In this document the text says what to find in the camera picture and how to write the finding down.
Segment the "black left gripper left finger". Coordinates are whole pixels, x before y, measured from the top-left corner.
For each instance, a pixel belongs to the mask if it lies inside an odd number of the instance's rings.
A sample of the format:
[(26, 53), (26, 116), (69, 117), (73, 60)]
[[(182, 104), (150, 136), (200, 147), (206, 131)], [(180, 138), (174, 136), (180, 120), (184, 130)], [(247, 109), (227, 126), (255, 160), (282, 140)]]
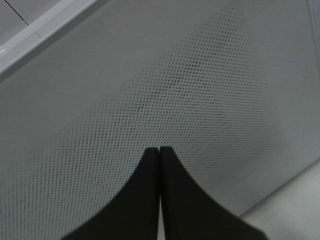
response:
[(116, 196), (95, 216), (64, 236), (65, 240), (155, 240), (160, 210), (160, 161), (147, 148)]

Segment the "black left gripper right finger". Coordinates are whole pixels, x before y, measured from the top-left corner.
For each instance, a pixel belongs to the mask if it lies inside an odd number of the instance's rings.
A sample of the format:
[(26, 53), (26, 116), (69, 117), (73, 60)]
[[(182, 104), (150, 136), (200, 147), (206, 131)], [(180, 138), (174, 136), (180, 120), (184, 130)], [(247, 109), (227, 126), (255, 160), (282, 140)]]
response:
[(160, 148), (161, 207), (167, 240), (265, 240), (266, 234), (214, 201), (174, 149)]

